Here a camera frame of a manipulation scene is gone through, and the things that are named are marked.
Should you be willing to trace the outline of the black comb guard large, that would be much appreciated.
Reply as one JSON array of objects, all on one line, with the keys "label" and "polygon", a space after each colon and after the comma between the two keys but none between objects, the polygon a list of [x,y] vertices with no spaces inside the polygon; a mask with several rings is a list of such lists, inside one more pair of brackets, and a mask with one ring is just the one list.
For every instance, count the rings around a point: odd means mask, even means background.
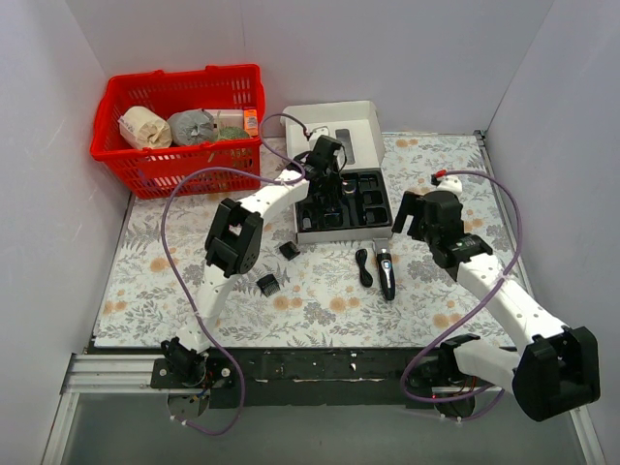
[{"label": "black comb guard large", "polygon": [[256,285],[260,289],[262,295],[269,297],[280,292],[280,284],[274,274],[269,273],[261,277]]}]

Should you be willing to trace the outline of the black silver hair clipper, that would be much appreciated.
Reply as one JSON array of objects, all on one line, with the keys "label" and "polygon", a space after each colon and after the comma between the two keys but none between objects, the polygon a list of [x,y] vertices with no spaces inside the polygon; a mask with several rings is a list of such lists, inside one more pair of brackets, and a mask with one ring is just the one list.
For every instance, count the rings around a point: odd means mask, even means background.
[{"label": "black silver hair clipper", "polygon": [[387,238],[373,240],[373,248],[379,271],[380,285],[384,298],[387,301],[395,299],[396,284],[393,269],[392,254]]}]

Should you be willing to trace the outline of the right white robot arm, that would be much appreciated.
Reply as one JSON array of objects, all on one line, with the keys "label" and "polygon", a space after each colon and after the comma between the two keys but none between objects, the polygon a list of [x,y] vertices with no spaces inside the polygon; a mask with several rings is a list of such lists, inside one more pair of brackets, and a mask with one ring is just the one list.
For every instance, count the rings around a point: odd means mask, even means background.
[{"label": "right white robot arm", "polygon": [[407,192],[392,229],[426,243],[435,264],[479,299],[515,349],[506,351],[470,334],[444,338],[433,345],[439,351],[435,358],[414,357],[402,383],[427,375],[456,386],[476,377],[512,394],[535,421],[597,401],[601,387],[595,335],[584,326],[566,325],[510,279],[492,248],[465,232],[462,208],[452,192]]}]

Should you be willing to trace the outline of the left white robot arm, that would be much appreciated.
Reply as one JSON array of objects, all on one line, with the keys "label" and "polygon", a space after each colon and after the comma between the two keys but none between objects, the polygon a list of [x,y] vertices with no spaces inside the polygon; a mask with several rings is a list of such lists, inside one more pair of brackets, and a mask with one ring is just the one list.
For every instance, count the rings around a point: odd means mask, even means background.
[{"label": "left white robot arm", "polygon": [[162,350],[170,372],[187,388],[200,385],[209,376],[202,354],[211,347],[224,350],[210,331],[237,279],[257,262],[264,223],[306,200],[312,191],[339,185],[346,153],[339,140],[319,136],[310,151],[286,161],[286,168],[274,179],[265,178],[266,185],[256,193],[239,201],[226,198],[218,205],[205,241],[205,264],[196,297],[171,265],[196,322],[163,342]]}]

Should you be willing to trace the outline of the white hair clipper box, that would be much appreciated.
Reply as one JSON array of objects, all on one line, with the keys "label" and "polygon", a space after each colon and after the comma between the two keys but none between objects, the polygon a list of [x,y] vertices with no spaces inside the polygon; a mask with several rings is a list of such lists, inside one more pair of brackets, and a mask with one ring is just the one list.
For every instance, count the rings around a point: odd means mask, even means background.
[{"label": "white hair clipper box", "polygon": [[326,159],[326,178],[313,181],[294,205],[300,244],[387,240],[392,213],[381,170],[385,146],[370,101],[289,106],[281,123],[287,153],[303,161]]}]

